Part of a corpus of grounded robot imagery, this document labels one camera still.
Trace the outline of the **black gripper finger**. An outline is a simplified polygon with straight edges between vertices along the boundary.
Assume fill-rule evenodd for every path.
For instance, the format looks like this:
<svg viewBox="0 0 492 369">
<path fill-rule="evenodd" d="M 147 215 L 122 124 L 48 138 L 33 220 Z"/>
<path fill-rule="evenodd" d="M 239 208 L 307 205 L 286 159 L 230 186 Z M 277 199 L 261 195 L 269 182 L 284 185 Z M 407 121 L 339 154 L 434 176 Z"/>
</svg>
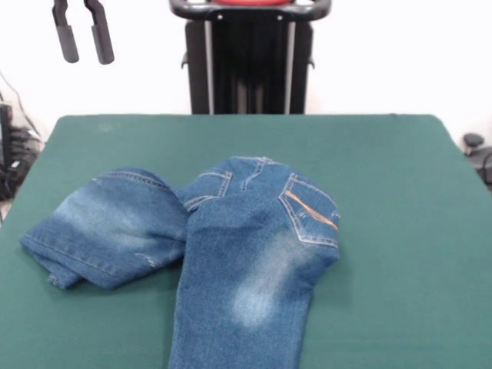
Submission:
<svg viewBox="0 0 492 369">
<path fill-rule="evenodd" d="M 98 60 L 102 65 L 109 65 L 115 60 L 115 56 L 108 30 L 105 8 L 98 0 L 85 0 L 84 4 L 90 11 L 93 20 L 91 31 Z"/>
<path fill-rule="evenodd" d="M 75 43 L 72 28 L 68 24 L 68 20 L 66 18 L 67 10 L 67 0 L 53 1 L 52 16 L 55 22 L 55 28 L 61 46 L 62 55 L 66 62 L 76 63 L 79 60 L 78 49 Z"/>
</svg>

